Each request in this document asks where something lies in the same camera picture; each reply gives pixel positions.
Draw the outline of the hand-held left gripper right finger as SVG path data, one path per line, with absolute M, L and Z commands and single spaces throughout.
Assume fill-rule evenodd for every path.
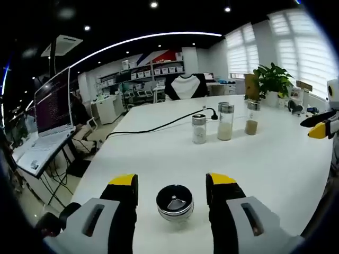
M 291 253 L 304 240 L 227 175 L 207 173 L 206 193 L 214 253 Z

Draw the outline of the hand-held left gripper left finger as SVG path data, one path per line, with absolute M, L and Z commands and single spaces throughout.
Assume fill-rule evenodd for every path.
M 52 253 L 132 253 L 137 205 L 138 175 L 117 176 L 99 198 L 69 205 L 65 228 L 45 242 Z

